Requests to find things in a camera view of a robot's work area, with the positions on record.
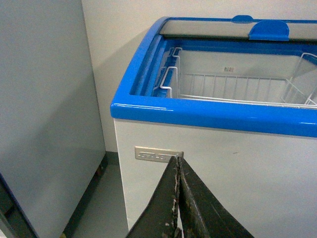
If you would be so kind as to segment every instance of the gray floor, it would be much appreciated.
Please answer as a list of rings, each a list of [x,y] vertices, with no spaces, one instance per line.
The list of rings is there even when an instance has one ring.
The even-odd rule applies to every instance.
[[[72,238],[124,238],[127,233],[120,167],[109,164]]]

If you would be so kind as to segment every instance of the display freezer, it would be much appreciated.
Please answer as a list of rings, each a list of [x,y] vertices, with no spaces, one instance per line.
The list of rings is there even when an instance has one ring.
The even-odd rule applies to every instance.
[[[317,21],[162,18],[111,105],[131,228],[184,155],[255,237],[317,236]]]

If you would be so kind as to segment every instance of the freezer wall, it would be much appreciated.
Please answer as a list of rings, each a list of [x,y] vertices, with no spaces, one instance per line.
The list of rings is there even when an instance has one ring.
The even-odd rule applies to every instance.
[[[317,233],[317,139],[115,119],[129,229],[166,163],[136,160],[134,147],[184,151],[222,205],[258,238]]]

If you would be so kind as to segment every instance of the blue cabinet edge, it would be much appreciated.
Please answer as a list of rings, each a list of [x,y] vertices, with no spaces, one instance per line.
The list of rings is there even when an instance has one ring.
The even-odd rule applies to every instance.
[[[110,106],[113,118],[317,137],[317,110],[130,95],[153,38],[170,19],[197,20],[197,18],[163,17],[149,29],[113,98]],[[231,19],[213,20],[230,21]],[[309,23],[310,21],[287,22]]]

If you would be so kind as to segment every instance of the wire basket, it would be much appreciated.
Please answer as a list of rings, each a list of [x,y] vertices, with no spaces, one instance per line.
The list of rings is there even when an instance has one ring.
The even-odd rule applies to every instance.
[[[175,66],[166,68],[159,86],[168,91],[170,98],[317,108],[316,55],[191,52],[175,48],[171,56],[176,58]],[[164,86],[170,70],[170,85]]]

